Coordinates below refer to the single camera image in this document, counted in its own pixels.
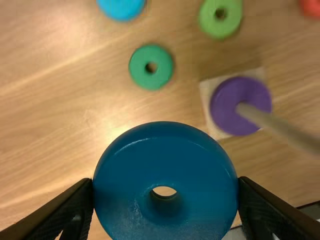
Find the table surface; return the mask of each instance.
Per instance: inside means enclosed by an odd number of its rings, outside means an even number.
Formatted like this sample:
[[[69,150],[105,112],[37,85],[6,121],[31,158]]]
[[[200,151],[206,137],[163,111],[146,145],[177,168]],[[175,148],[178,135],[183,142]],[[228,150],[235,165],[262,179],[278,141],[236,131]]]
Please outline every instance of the table surface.
[[[209,77],[263,66],[274,113],[320,133],[320,21],[297,1],[244,0],[240,30],[217,41],[199,30],[201,3],[149,0],[139,18],[117,23],[93,0],[0,0],[0,230],[92,177],[132,127],[176,121],[206,132],[199,82]],[[128,72],[147,43],[174,56],[160,91],[137,87]],[[318,157],[264,130],[220,144],[239,176],[293,206],[320,199]],[[94,215],[89,239],[106,236]]]

